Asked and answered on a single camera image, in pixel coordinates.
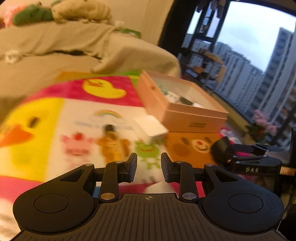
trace yellow duck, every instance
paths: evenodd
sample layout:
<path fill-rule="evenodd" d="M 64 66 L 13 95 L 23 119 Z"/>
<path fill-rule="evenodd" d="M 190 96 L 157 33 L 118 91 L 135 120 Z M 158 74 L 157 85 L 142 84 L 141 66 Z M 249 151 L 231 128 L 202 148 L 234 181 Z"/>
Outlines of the yellow duck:
<path fill-rule="evenodd" d="M 54 129 L 63 99 L 24 103 L 0 129 L 0 176 L 44 182 Z"/>
<path fill-rule="evenodd" d="M 122 89 L 115 89 L 113 85 L 101 79 L 88 79 L 82 84 L 85 92 L 106 99 L 120 99 L 126 96 L 126 91 Z"/>

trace sky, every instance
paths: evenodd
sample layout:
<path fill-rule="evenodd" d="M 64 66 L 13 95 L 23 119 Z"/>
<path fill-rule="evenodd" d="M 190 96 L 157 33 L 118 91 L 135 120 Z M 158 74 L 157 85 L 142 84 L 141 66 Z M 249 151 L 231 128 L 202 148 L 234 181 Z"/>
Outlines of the sky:
<path fill-rule="evenodd" d="M 199 16 L 200 13 L 194 13 L 187 33 L 194 32 Z M 218 41 L 230 45 L 234 51 L 243 54 L 251 64 L 264 71 L 279 28 L 294 32 L 295 21 L 296 17 L 272 8 L 231 2 Z M 214 35 L 218 22 L 219 19 L 214 17 L 207 36 Z"/>

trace black rubber pad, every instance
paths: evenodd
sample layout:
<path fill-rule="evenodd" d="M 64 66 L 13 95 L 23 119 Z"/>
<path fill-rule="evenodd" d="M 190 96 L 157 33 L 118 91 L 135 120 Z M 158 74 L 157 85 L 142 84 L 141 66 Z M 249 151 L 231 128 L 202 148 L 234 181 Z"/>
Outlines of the black rubber pad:
<path fill-rule="evenodd" d="M 102 204 L 93 218 L 68 233 L 40 235 L 23 231 L 14 241 L 284 241 L 274 230 L 239 235 L 209 222 L 196 204 L 174 194 L 124 194 Z"/>

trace bed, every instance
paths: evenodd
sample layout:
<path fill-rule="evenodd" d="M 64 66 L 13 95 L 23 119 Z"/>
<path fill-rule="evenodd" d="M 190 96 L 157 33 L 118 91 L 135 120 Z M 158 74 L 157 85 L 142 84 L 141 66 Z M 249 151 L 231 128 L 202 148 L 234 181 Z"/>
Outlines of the bed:
<path fill-rule="evenodd" d="M 150 70 L 180 76 L 179 62 L 169 52 L 113 26 L 54 21 L 0 30 L 0 122 L 15 104 L 55 82 L 65 71 L 116 74 Z M 6 51 L 23 58 L 3 61 Z"/>

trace cardboard box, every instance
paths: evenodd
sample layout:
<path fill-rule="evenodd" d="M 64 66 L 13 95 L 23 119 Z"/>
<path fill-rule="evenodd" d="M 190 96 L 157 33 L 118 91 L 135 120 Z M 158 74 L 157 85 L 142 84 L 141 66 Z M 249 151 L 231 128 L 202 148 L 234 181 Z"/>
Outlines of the cardboard box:
<path fill-rule="evenodd" d="M 159 86 L 201 107 L 169 102 Z M 228 112 L 202 88 L 187 80 L 143 71 L 136 90 L 148 114 L 169 131 L 217 133 L 227 120 Z"/>

